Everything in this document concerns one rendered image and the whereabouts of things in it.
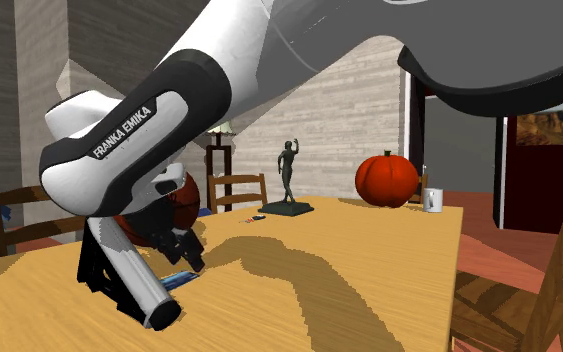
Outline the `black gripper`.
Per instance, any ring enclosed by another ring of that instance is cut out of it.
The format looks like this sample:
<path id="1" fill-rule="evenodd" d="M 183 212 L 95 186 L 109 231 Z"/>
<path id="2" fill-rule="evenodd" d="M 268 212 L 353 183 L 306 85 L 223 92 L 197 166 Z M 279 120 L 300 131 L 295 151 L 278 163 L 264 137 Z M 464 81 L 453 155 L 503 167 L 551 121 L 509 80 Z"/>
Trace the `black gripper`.
<path id="1" fill-rule="evenodd" d="M 167 260 L 175 265 L 182 257 L 174 229 L 175 202 L 172 196 L 164 196 L 144 209 L 128 214 L 127 225 L 130 237 L 143 247 L 156 247 Z M 205 263 L 202 259 L 204 247 L 192 229 L 181 236 L 183 257 L 195 272 L 200 272 Z"/>

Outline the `flat blue book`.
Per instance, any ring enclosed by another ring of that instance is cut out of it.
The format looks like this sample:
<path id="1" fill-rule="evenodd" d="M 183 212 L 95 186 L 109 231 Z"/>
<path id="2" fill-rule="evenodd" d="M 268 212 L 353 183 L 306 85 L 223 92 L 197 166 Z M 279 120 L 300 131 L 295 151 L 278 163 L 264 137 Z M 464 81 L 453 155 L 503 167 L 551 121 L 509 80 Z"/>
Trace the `flat blue book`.
<path id="1" fill-rule="evenodd" d="M 172 274 L 170 276 L 167 276 L 165 278 L 162 278 L 160 280 L 160 283 L 164 286 L 164 288 L 167 291 L 172 291 L 172 290 L 174 290 L 178 287 L 181 287 L 181 286 L 195 280 L 198 277 L 199 277 L 199 275 L 197 273 L 189 272 L 189 271 L 181 271 L 181 272 Z"/>

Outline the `dark red basketball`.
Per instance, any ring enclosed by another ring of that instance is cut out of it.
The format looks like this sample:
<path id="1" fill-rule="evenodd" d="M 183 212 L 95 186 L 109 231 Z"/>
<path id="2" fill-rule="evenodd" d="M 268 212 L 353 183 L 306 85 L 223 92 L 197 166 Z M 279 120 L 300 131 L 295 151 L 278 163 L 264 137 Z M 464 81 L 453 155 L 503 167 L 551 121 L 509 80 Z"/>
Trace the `dark red basketball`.
<path id="1" fill-rule="evenodd" d="M 185 185 L 166 196 L 172 205 L 173 225 L 178 229 L 190 228 L 195 223 L 200 206 L 198 186 L 188 172 L 185 176 Z M 154 245 L 139 234 L 124 216 L 114 216 L 114 219 L 134 245 L 154 248 Z"/>

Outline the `wooden chair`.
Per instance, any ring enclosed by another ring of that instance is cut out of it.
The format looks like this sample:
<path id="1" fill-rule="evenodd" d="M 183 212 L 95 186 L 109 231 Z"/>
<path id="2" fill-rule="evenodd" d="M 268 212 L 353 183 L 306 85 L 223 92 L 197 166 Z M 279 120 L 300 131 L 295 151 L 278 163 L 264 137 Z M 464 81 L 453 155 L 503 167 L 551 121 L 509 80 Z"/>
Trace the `wooden chair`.
<path id="1" fill-rule="evenodd" d="M 425 188 L 427 187 L 427 183 L 428 183 L 428 174 L 426 172 L 424 172 L 419 177 L 418 187 L 416 189 L 416 192 L 408 200 L 409 203 L 414 203 L 414 204 L 422 204 L 423 203 L 424 191 L 425 191 Z"/>
<path id="2" fill-rule="evenodd" d="M 241 194 L 229 194 L 226 193 L 222 197 L 218 197 L 216 194 L 216 187 L 218 185 L 224 185 L 231 187 L 233 184 L 247 184 L 247 183 L 257 183 L 260 186 L 259 193 L 241 193 Z M 263 205 L 268 203 L 265 175 L 259 173 L 257 175 L 224 175 L 220 177 L 214 177 L 213 175 L 208 176 L 208 208 L 213 214 L 218 213 L 219 206 L 230 206 L 238 203 L 247 203 L 260 201 Z"/>
<path id="3" fill-rule="evenodd" d="M 0 192 L 0 257 L 8 255 L 9 245 L 17 245 L 23 242 L 82 230 L 84 228 L 85 218 L 83 216 L 72 216 L 30 224 L 9 231 L 4 229 L 2 206 L 49 200 L 49 196 L 44 192 L 41 186 L 29 186 Z"/>
<path id="4" fill-rule="evenodd" d="M 456 274 L 448 347 L 482 352 L 563 352 L 563 223 L 537 293 L 468 272 Z"/>

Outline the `dark green figure statue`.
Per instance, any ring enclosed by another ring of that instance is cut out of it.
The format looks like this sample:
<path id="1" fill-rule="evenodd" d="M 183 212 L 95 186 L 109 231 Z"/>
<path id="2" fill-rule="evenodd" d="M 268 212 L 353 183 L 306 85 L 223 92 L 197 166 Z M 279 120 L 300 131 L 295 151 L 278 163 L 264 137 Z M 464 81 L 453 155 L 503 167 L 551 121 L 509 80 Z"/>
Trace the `dark green figure statue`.
<path id="1" fill-rule="evenodd" d="M 282 178 L 284 197 L 281 201 L 263 205 L 259 209 L 260 213 L 294 217 L 314 210 L 309 203 L 297 202 L 291 190 L 293 162 L 299 150 L 299 141 L 297 139 L 284 143 L 284 149 L 277 158 L 278 173 Z"/>

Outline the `wooden table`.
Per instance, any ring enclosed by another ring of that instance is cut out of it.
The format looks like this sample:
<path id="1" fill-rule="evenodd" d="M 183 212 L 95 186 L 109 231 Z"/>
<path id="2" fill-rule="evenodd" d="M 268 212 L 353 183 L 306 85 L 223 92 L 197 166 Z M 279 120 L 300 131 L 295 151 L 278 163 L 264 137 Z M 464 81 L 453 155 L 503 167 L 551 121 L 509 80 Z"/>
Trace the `wooden table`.
<path id="1" fill-rule="evenodd" d="M 76 279 L 80 244 L 0 258 L 0 352 L 446 352 L 463 212 L 315 197 L 207 216 L 205 269 L 156 332 Z"/>

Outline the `orange pumpkin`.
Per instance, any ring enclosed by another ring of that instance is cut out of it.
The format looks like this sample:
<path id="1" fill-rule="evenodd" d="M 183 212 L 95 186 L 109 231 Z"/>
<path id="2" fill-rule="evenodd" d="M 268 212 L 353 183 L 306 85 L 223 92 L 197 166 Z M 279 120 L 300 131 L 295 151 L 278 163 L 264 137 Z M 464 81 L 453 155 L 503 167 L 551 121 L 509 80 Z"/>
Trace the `orange pumpkin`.
<path id="1" fill-rule="evenodd" d="M 408 159 L 385 150 L 361 163 L 355 175 L 355 188 L 370 205 L 399 208 L 415 194 L 419 181 L 418 172 Z"/>

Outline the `white mug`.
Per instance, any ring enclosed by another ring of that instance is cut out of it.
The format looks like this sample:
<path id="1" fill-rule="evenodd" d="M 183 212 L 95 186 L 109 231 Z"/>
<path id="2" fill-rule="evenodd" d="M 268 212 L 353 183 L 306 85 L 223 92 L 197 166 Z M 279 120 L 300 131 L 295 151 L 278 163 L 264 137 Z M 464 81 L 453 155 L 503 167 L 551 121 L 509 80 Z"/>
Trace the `white mug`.
<path id="1" fill-rule="evenodd" d="M 439 188 L 425 188 L 422 195 L 423 211 L 441 213 L 443 211 L 443 190 Z"/>

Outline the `silver tube with black frame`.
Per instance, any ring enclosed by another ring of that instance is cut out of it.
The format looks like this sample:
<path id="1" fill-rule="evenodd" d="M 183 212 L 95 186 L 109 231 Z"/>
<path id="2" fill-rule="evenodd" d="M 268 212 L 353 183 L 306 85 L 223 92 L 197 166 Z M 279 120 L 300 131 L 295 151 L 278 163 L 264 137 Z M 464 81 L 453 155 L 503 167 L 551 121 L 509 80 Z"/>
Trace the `silver tube with black frame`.
<path id="1" fill-rule="evenodd" d="M 77 280 L 117 303 L 117 309 L 145 328 L 161 331 L 181 307 L 112 217 L 88 217 Z"/>

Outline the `landscape wall picture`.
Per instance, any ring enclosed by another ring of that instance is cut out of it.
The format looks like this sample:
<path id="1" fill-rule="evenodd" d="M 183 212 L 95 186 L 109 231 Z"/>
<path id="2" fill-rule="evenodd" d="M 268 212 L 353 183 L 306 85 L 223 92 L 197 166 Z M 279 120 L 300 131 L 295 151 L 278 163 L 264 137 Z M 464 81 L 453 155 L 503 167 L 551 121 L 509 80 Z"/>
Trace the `landscape wall picture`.
<path id="1" fill-rule="evenodd" d="M 516 145 L 563 145 L 563 110 L 518 116 Z"/>

